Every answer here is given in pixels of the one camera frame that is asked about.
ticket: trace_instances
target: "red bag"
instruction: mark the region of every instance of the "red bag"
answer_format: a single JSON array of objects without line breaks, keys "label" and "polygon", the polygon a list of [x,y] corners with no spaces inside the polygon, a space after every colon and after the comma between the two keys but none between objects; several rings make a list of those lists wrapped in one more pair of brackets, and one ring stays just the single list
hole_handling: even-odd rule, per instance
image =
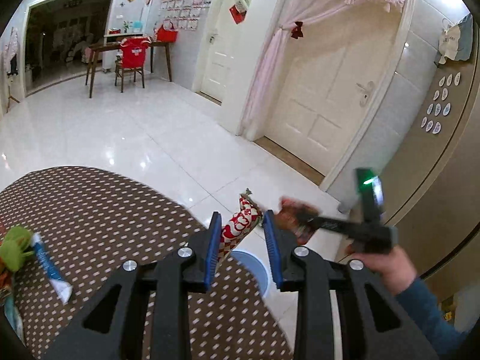
[{"label": "red bag", "polygon": [[170,22],[170,28],[164,28],[163,24],[157,31],[157,41],[165,43],[173,43],[177,40],[178,31],[174,29],[173,23]]}]

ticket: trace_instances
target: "wrapped candy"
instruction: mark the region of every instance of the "wrapped candy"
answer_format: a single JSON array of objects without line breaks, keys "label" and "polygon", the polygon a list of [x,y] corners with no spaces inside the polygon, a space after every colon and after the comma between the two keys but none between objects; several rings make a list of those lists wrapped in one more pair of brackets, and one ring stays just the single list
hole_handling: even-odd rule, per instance
[{"label": "wrapped candy", "polygon": [[248,188],[245,193],[240,194],[240,212],[234,214],[231,220],[222,228],[218,262],[224,260],[230,251],[262,220],[262,210],[250,198],[250,195],[251,192]]}]

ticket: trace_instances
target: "red card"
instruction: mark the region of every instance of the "red card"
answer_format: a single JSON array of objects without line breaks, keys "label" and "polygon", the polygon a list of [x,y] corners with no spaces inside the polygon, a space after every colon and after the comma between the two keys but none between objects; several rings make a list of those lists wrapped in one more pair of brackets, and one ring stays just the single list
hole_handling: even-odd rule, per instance
[{"label": "red card", "polygon": [[246,11],[240,13],[236,6],[233,6],[232,8],[230,8],[230,13],[232,14],[232,17],[236,24],[240,24],[242,21],[244,21],[245,16],[247,15]]}]

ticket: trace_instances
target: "door handle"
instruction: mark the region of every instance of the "door handle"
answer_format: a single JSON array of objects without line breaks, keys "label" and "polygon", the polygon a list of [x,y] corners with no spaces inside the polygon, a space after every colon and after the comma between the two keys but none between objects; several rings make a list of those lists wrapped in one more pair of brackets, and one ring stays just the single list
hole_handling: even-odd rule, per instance
[{"label": "door handle", "polygon": [[362,94],[360,99],[360,107],[366,107],[368,100],[371,98],[371,94],[374,92],[375,83],[373,81],[369,81],[365,87],[357,82],[357,87],[360,88],[360,93]]},{"label": "door handle", "polygon": [[210,40],[208,41],[210,44],[214,44],[215,43],[215,38],[217,37],[217,33],[213,33],[211,36],[210,36]]}]

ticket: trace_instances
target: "pink curtain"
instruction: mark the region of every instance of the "pink curtain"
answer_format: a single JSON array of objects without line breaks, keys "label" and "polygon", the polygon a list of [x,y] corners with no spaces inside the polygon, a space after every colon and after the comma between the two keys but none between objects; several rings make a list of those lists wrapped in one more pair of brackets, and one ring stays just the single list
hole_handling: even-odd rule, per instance
[{"label": "pink curtain", "polygon": [[[280,19],[279,28],[273,35],[263,59],[258,68],[247,100],[242,119],[243,135],[253,140],[257,138],[258,130],[266,119],[270,108],[270,87],[276,75],[277,67],[281,66],[287,40],[291,31],[296,27],[296,21],[302,21],[303,26],[319,23],[350,7],[361,4],[366,0],[291,0]],[[382,1],[385,10],[390,11],[390,4],[402,9],[405,0],[370,0]]]}]

